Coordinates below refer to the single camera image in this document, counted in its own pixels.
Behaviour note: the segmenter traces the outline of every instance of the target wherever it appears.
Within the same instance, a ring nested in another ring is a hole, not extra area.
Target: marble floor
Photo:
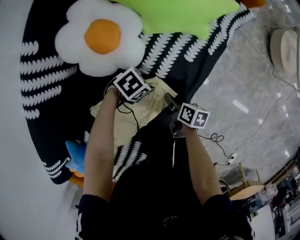
[[[270,33],[276,27],[300,26],[300,5],[296,0],[268,0],[252,12],[255,20],[236,31],[192,100],[211,112],[198,133],[224,135],[220,144],[227,155],[238,153],[232,165],[216,167],[229,184],[239,181],[240,162],[249,180],[257,180],[257,169],[266,181],[293,156],[300,140],[300,93],[273,76],[269,57]],[[296,76],[285,80],[298,87]],[[236,107],[235,100],[246,109]],[[215,143],[203,143],[214,162],[227,162]]]

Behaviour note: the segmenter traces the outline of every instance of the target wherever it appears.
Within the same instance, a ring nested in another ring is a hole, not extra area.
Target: blue plush toy
[[[71,156],[71,159],[66,163],[66,167],[84,174],[84,156],[86,152],[86,145],[66,141],[66,146]]]

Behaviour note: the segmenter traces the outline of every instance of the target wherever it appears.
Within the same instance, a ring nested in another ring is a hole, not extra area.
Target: person
[[[170,129],[159,128],[147,159],[129,167],[112,192],[118,101],[118,91],[109,89],[90,133],[75,239],[254,239],[249,219],[222,194],[197,131],[187,126],[176,141]]]

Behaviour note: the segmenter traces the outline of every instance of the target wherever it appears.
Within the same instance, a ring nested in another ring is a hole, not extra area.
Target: black and white rug
[[[94,78],[65,63],[54,48],[58,30],[67,23],[66,11],[75,0],[35,0],[24,31],[21,54],[23,108],[37,152],[52,181],[61,184],[72,173],[65,167],[65,141],[87,142],[94,118],[90,107],[100,102],[113,76]],[[190,100],[210,74],[235,31],[253,19],[241,5],[238,12],[210,23],[210,37],[174,33],[144,35],[146,54],[139,68],[145,79],[158,76],[182,99]],[[147,155],[137,136],[115,152],[113,178]]]

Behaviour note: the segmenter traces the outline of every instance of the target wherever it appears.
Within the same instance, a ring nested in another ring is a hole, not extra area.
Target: orange flower center
[[[93,21],[84,34],[87,45],[99,54],[107,54],[117,49],[120,45],[120,38],[119,26],[106,19]]]

